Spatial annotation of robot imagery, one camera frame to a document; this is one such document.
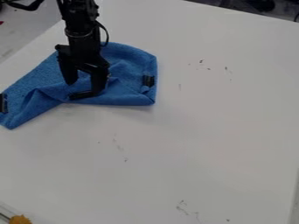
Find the yellow object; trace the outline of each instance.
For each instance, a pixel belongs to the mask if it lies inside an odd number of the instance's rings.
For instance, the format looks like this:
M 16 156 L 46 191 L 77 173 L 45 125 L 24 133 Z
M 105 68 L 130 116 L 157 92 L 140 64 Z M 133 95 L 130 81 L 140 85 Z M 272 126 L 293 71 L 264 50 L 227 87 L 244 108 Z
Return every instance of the yellow object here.
M 32 222 L 23 215 L 16 215 L 11 217 L 10 224 L 32 224 Z

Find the microfiber towel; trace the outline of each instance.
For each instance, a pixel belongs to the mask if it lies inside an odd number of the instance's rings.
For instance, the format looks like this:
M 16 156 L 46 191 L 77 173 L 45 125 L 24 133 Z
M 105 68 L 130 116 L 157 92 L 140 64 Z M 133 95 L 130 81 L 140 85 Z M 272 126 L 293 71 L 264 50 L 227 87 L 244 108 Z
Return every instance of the microfiber towel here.
M 110 63 L 111 73 L 105 90 L 96 97 L 70 101 L 71 93 L 91 89 L 90 75 L 79 71 L 79 79 L 67 86 L 53 53 L 26 76 L 8 87 L 7 113 L 0 113 L 0 124 L 12 130 L 61 103 L 144 106 L 155 103 L 156 57 L 128 45 L 109 43 L 101 55 Z M 143 85 L 143 77 L 153 77 L 154 85 Z

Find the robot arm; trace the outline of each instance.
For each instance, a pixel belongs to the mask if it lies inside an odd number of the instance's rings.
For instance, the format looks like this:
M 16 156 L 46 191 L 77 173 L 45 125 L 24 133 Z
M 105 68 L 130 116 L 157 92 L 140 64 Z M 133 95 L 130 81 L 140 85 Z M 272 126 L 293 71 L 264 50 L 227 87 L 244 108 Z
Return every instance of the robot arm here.
M 70 94 L 70 100 L 98 95 L 106 86 L 109 64 L 101 57 L 100 28 L 108 33 L 96 18 L 99 6 L 94 0 L 57 0 L 69 45 L 56 45 L 58 61 L 66 84 L 78 80 L 78 70 L 90 74 L 91 90 Z

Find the white tabletop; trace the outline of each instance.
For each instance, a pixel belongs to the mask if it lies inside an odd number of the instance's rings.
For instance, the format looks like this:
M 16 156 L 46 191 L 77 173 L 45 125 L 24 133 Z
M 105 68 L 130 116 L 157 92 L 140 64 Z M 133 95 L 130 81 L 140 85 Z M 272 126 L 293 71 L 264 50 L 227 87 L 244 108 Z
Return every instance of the white tabletop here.
M 61 105 L 1 128 L 0 200 L 37 224 L 288 223 L 299 25 L 179 0 L 101 6 L 112 41 L 158 57 L 156 104 Z M 63 28 L 5 61 L 0 90 L 65 43 Z

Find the cable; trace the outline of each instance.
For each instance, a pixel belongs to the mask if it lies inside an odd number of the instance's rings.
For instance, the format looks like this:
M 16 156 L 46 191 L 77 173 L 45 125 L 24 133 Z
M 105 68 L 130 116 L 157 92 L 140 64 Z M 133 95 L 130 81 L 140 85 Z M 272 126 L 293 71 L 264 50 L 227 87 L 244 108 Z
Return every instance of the cable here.
M 296 14 L 296 16 L 294 17 L 294 22 L 297 22 L 297 19 L 299 18 L 299 12 Z

